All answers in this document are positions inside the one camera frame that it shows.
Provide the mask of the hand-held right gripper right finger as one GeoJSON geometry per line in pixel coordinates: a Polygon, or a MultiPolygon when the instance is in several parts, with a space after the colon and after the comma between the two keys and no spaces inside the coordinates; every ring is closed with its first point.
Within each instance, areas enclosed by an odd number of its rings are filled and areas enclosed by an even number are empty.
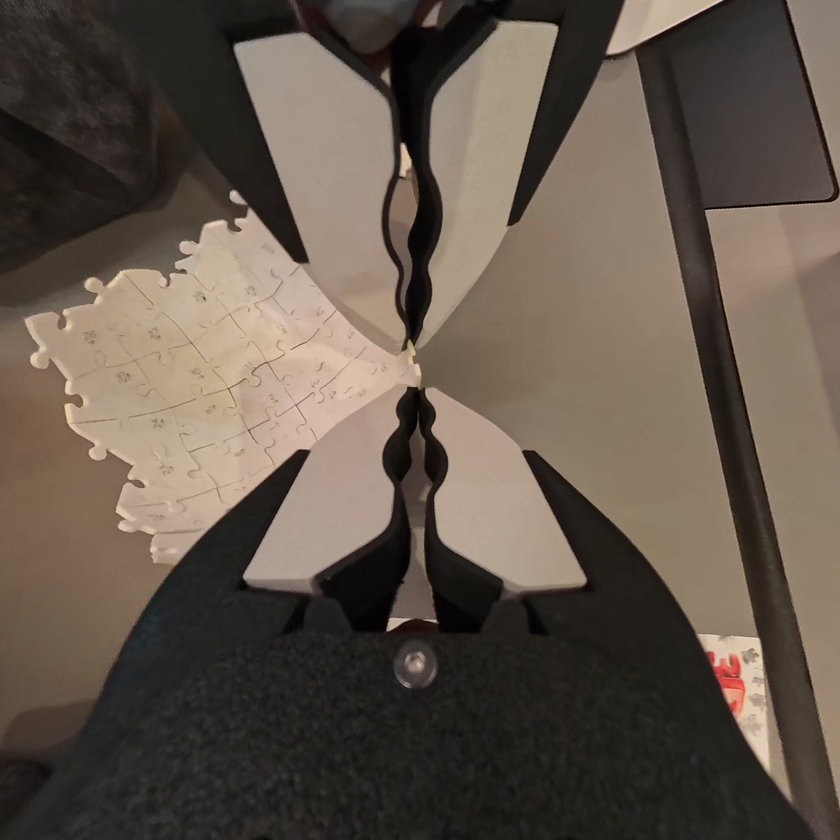
{"type": "Polygon", "coordinates": [[[518,444],[436,388],[420,395],[425,569],[447,602],[580,589],[586,577],[518,444]]]}

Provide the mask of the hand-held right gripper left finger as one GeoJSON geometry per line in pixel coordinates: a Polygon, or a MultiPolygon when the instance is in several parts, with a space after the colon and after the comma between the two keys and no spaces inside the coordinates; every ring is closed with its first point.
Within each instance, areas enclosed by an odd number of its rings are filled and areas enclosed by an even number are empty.
{"type": "Polygon", "coordinates": [[[325,592],[329,573],[407,524],[402,482],[416,398],[415,387],[393,387],[316,442],[244,573],[249,587],[325,592]]]}

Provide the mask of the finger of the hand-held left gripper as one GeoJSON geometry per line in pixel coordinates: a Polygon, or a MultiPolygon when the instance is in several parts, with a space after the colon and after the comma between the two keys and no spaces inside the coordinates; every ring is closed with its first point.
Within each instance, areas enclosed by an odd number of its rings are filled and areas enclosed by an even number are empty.
{"type": "Polygon", "coordinates": [[[461,18],[424,56],[417,150],[429,200],[413,257],[423,348],[475,285],[511,225],[559,24],[461,18]]]}
{"type": "Polygon", "coordinates": [[[326,34],[241,41],[234,55],[306,253],[296,261],[365,338],[403,350],[404,272],[389,228],[400,168],[390,88],[326,34]]]}

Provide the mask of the half-built colourful puzzle ball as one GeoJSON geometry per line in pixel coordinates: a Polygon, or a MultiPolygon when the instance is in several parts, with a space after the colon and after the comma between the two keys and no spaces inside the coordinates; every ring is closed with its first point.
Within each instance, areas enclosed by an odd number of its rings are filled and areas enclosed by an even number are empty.
{"type": "Polygon", "coordinates": [[[352,326],[250,209],[205,224],[165,276],[89,278],[93,302],[24,321],[66,378],[69,427],[89,456],[130,465],[116,507],[126,532],[175,564],[299,449],[395,385],[418,385],[411,350],[352,326]]]}

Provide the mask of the person's dark grey sweatshirt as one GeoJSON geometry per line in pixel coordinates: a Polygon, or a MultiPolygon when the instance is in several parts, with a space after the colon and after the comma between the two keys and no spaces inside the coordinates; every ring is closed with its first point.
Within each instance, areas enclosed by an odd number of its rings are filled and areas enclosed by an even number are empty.
{"type": "Polygon", "coordinates": [[[1,269],[161,188],[161,119],[115,2],[1,2],[1,269]]]}

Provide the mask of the white printed instruction leaflet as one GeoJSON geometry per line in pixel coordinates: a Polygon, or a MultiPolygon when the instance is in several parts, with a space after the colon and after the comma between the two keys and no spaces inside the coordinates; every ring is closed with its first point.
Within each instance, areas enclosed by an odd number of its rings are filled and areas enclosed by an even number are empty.
{"type": "Polygon", "coordinates": [[[768,696],[760,640],[714,634],[698,638],[744,738],[757,755],[768,753],[768,696]]]}

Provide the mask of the black rounded table panel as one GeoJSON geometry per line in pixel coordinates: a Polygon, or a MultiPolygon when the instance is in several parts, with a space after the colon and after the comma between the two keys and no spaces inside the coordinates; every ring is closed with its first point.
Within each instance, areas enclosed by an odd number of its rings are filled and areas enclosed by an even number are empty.
{"type": "Polygon", "coordinates": [[[837,198],[787,2],[718,3],[669,30],[664,46],[706,210],[837,198]]]}

